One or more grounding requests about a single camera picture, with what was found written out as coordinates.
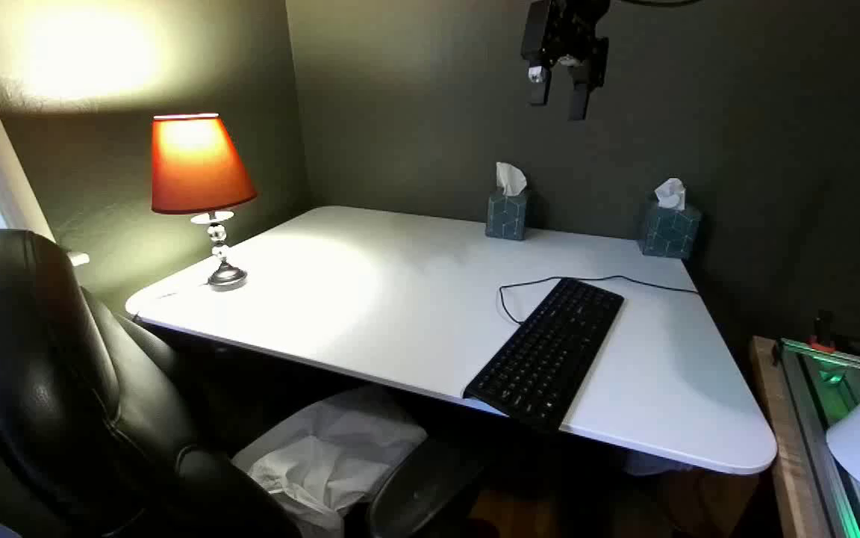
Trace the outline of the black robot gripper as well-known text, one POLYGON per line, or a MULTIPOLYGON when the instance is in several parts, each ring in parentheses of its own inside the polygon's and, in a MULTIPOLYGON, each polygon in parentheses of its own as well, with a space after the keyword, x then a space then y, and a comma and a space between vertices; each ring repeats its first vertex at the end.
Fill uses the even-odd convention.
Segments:
POLYGON ((553 68, 573 79, 571 119, 586 119, 590 85, 607 76, 610 43, 598 35, 598 20, 610 0, 535 0, 525 14, 519 56, 525 61, 528 103, 549 103, 553 68))

